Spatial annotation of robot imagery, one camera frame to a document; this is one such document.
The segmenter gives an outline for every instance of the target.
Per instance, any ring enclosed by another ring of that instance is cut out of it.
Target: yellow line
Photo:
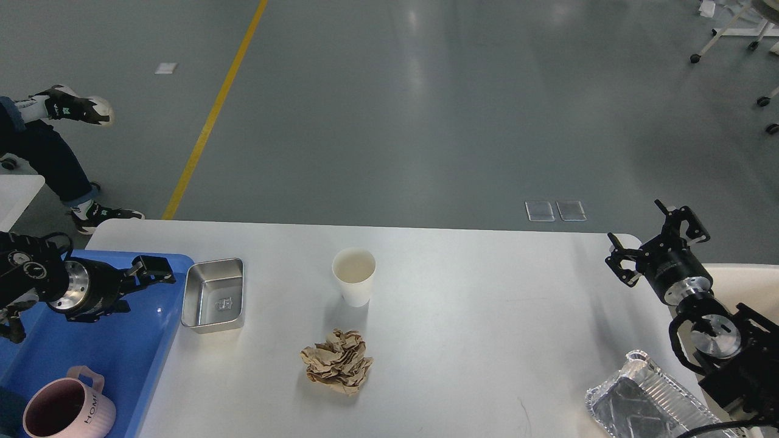
[[[259,19],[263,16],[263,12],[265,11],[265,6],[267,4],[268,0],[262,0],[259,3],[259,6],[257,6],[257,10],[254,12],[252,22],[249,24],[249,28],[246,30],[246,35],[244,35],[243,41],[241,41],[241,47],[238,48],[238,53],[235,54],[233,64],[230,66],[230,70],[227,72],[227,77],[224,78],[224,82],[222,83],[222,88],[219,90],[217,99],[213,102],[213,107],[211,107],[211,112],[208,114],[206,124],[200,131],[200,136],[195,143],[195,148],[189,155],[189,160],[187,160],[187,165],[184,166],[184,171],[182,172],[181,178],[178,179],[178,184],[176,185],[176,189],[173,191],[171,200],[167,203],[165,213],[162,215],[162,218],[165,220],[173,219],[173,216],[176,215],[178,205],[181,203],[182,197],[184,197],[184,192],[187,189],[187,185],[189,185],[189,180],[192,179],[192,173],[197,167],[197,163],[200,160],[200,155],[203,154],[203,149],[206,148],[206,142],[208,142],[208,137],[211,135],[211,129],[213,129],[213,125],[217,122],[219,113],[222,111],[224,100],[227,99],[227,93],[230,92],[230,87],[235,80],[235,75],[238,74],[238,68],[241,67],[243,57],[246,54],[246,50],[249,48],[249,43],[252,41],[254,31],[257,29],[257,24],[259,23]]]

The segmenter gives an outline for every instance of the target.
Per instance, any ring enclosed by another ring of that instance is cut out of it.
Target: metal container
[[[243,327],[243,288],[241,259],[193,264],[184,285],[182,325],[200,334]]]
[[[614,376],[587,392],[587,409],[614,438],[675,438],[696,427],[720,422],[641,350]],[[701,438],[738,438],[726,429]]]

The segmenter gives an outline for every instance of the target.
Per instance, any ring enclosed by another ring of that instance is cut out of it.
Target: brown crumpled paper
[[[300,357],[308,365],[305,375],[309,380],[346,395],[360,390],[373,363],[373,358],[365,357],[365,342],[356,330],[335,329],[324,344],[304,348]]]

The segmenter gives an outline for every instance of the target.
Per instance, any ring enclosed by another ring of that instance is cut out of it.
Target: black and white sneaker
[[[99,203],[93,203],[86,211],[86,219],[76,216],[72,211],[70,218],[76,225],[76,230],[83,235],[91,235],[95,232],[98,225],[108,219],[145,219],[143,213],[135,210],[124,210],[122,208],[106,208]]]
[[[100,126],[114,123],[114,109],[102,97],[80,97],[67,85],[54,85],[35,95],[48,96],[44,104],[49,117],[54,120],[69,118]]]

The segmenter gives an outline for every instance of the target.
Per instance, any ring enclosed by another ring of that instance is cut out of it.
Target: caster wheel
[[[16,160],[14,160],[13,158],[3,158],[2,160],[0,160],[0,165],[2,165],[2,168],[10,171],[12,171],[18,166]]]

